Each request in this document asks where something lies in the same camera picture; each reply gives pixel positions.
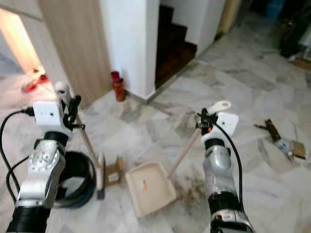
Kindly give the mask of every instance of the white wall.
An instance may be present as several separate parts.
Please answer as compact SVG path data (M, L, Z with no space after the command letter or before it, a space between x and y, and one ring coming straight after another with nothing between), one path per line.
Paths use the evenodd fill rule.
M125 88L144 99L155 90L159 0L101 0L104 31L113 70Z
M211 45L225 0L161 0L174 8L173 23L187 26L186 41L198 46L197 55Z
M222 16L225 0L208 0L203 20L197 54L206 50L214 41Z

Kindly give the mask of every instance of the wooden door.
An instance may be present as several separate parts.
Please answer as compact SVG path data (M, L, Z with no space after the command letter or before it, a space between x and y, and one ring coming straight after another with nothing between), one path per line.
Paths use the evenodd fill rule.
M38 2L67 78L86 107L112 88L99 2Z

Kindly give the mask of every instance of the dustpan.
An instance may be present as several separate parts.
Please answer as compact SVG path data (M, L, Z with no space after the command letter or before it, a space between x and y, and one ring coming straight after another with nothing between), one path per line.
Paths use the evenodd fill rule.
M137 217L155 212L176 199L176 191L161 163L148 162L126 174Z

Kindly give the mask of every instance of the white dustpan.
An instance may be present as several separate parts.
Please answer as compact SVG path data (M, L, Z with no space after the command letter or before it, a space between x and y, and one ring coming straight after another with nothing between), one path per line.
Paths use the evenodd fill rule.
M229 107L231 103L224 100L215 103L208 112L213 114ZM141 164L125 175L137 217L153 213L176 199L171 176L200 134L201 130L196 129L169 175L161 163L155 162Z

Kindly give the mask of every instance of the black cylinder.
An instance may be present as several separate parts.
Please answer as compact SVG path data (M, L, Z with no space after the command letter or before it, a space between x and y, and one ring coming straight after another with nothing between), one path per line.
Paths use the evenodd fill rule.
M6 232L44 233L50 211L44 207L19 206L14 210L13 219Z
M236 195L230 192L215 193L208 198L210 214L219 210L239 210L241 211L241 205Z
M223 140L221 140L219 138L211 138L209 140L206 140L204 145L205 145L205 150L207 150L211 146L223 146L224 147L225 143Z
M55 140L66 147L68 136L60 132L46 132L44 134L44 140Z

